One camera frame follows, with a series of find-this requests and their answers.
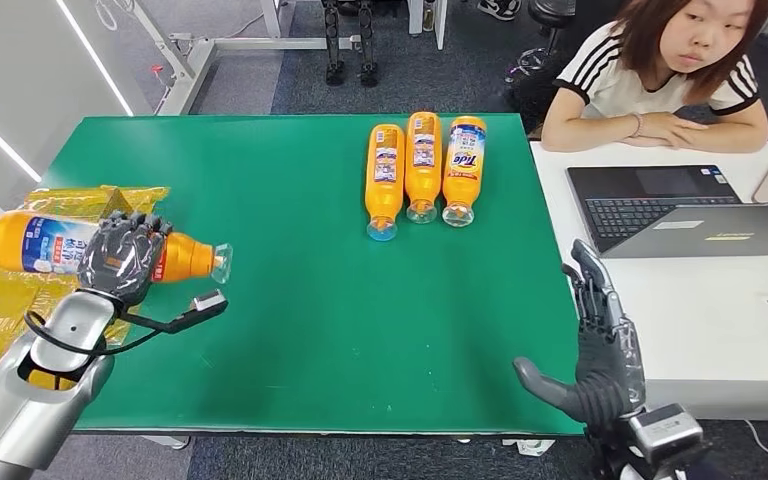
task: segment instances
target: laptop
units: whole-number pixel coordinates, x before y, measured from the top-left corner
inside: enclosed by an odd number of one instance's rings
[[[605,251],[605,258],[768,255],[768,203],[679,205]]]
[[[716,165],[573,167],[567,173],[602,254],[679,205],[740,203]]]

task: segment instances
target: bracelet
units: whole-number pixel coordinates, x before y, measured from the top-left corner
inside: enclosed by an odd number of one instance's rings
[[[636,138],[640,135],[640,130],[643,129],[643,115],[639,113],[631,113],[630,115],[637,119],[637,128],[634,130],[634,133],[631,134],[631,138]]]

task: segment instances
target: orange bottle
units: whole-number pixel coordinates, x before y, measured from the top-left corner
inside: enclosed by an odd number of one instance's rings
[[[428,223],[437,217],[434,199],[443,183],[443,133],[440,118],[417,112],[408,120],[405,159],[405,190],[411,204],[407,217],[415,223]]]
[[[98,225],[66,217],[15,210],[0,217],[0,267],[16,272],[77,273]],[[211,275],[225,283],[231,273],[228,244],[212,247],[183,233],[166,238],[152,280],[177,282]]]
[[[402,209],[405,175],[405,134],[398,125],[377,125],[369,134],[366,163],[366,233],[386,242],[396,236],[396,215]]]
[[[447,202],[443,221],[453,227],[465,227],[475,218],[472,204],[481,191],[486,131],[487,125],[478,117],[458,117],[452,121],[443,174]]]

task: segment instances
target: woman's arm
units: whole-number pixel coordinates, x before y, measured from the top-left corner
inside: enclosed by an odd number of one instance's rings
[[[690,141],[686,132],[708,128],[667,112],[642,115],[640,123],[634,115],[581,118],[584,106],[584,100],[577,93],[565,88],[558,90],[543,123],[543,148],[554,152],[578,152],[620,141],[630,145],[680,147]]]
[[[578,152],[634,135],[633,115],[614,118],[581,118],[584,100],[566,88],[558,89],[546,120],[540,144],[551,152]]]
[[[767,111],[760,100],[737,113],[723,115],[706,130],[683,132],[684,148],[718,153],[757,152],[768,140]]]

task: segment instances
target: robotic arm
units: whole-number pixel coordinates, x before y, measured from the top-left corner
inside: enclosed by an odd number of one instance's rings
[[[154,215],[114,212],[101,221],[78,266],[81,288],[66,296],[44,325],[25,315],[30,331],[0,359],[0,480],[25,480],[45,470],[113,369],[114,355],[159,333],[177,333],[222,313],[228,302],[216,290],[190,310],[161,323],[133,315],[172,226]],[[151,329],[128,345],[108,349],[105,327],[116,318]],[[55,389],[29,382],[32,372],[54,376]],[[74,382],[60,389],[61,379]]]
[[[710,445],[678,404],[647,410],[634,323],[597,254],[576,240],[572,257],[581,274],[566,264],[562,270],[570,277],[579,318],[575,384],[542,375],[524,357],[514,360],[514,370],[526,390],[587,426],[585,435],[597,452],[597,478],[628,478],[627,467],[645,480],[673,477]]]

